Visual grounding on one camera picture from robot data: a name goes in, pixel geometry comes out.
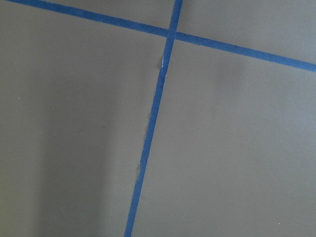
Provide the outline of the blue tape grid lines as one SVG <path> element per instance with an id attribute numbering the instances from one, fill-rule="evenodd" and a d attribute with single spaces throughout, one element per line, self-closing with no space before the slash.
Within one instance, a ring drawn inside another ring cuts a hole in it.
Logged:
<path id="1" fill-rule="evenodd" d="M 3 237 L 313 237 L 313 0 L 3 0 Z"/>

